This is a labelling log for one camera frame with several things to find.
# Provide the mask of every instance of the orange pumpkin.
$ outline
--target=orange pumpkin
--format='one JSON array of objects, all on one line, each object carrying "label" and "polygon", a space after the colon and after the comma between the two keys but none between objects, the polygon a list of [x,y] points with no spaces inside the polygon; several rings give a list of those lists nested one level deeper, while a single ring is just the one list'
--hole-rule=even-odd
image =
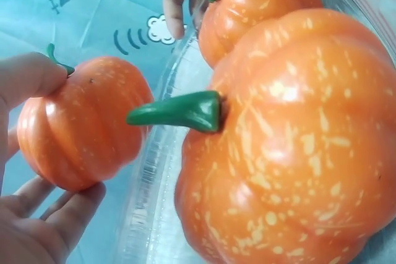
[{"label": "orange pumpkin", "polygon": [[125,123],[153,101],[140,71],[116,57],[82,63],[50,96],[26,101],[17,124],[20,150],[52,184],[77,192],[112,178],[139,153],[148,127]]},{"label": "orange pumpkin", "polygon": [[183,143],[175,205],[206,261],[346,264],[395,218],[396,71],[359,22],[306,9],[261,23],[210,89],[129,119],[201,131]]},{"label": "orange pumpkin", "polygon": [[199,48],[206,62],[217,62],[257,23],[289,12],[322,7],[321,0],[209,0],[199,32]]}]

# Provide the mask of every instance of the cloud print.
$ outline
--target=cloud print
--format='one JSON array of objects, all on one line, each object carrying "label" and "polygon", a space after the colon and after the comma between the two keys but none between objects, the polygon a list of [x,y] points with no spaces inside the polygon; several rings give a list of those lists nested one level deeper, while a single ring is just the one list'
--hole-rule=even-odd
[{"label": "cloud print", "polygon": [[165,22],[165,16],[151,17],[147,21],[148,38],[154,42],[161,42],[164,45],[172,45],[175,39],[172,37]]}]

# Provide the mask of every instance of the pumpkin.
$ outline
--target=pumpkin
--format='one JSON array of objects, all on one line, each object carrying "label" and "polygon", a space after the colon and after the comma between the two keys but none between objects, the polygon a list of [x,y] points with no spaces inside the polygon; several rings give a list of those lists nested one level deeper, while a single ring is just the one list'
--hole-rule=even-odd
[{"label": "pumpkin", "polygon": [[322,7],[321,0],[209,0],[199,31],[199,48],[209,66],[227,55],[248,29],[291,11]]},{"label": "pumpkin", "polygon": [[25,102],[17,123],[20,150],[42,178],[78,192],[112,178],[137,156],[149,127],[129,126],[125,117],[152,101],[138,68],[116,57],[92,59],[50,96]]},{"label": "pumpkin", "polygon": [[376,36],[306,9],[248,31],[209,90],[128,120],[193,128],[174,200],[207,262],[346,264],[396,216],[395,114]]}]

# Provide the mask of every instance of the toy pumpkin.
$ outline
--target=toy pumpkin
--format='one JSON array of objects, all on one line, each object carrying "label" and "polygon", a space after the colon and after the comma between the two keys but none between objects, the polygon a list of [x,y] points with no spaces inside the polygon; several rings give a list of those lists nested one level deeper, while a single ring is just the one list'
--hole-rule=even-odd
[{"label": "toy pumpkin", "polygon": [[396,216],[396,71],[351,17],[259,24],[210,89],[132,111],[193,128],[175,205],[207,262],[346,264]]},{"label": "toy pumpkin", "polygon": [[298,9],[322,7],[321,0],[209,0],[199,31],[199,48],[211,67],[248,29]]},{"label": "toy pumpkin", "polygon": [[[54,47],[49,50],[53,57]],[[110,179],[137,156],[149,127],[129,126],[125,117],[152,101],[147,82],[127,61],[82,63],[53,94],[26,101],[17,124],[20,150],[41,177],[78,192]]]}]

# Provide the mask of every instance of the plastic container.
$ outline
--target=plastic container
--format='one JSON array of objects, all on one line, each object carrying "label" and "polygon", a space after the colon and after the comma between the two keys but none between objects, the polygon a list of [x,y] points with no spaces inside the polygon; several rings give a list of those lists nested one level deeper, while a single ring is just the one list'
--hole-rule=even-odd
[{"label": "plastic container", "polygon": [[[395,0],[324,0],[325,6],[352,15],[382,40],[396,58]],[[192,26],[173,52],[163,74],[160,98],[203,90],[212,71],[197,47]],[[198,264],[204,261],[188,246],[173,205],[181,166],[181,145],[187,129],[156,127],[134,168],[129,201],[121,226],[116,264]],[[393,263],[396,222],[375,235],[354,263]]]}]

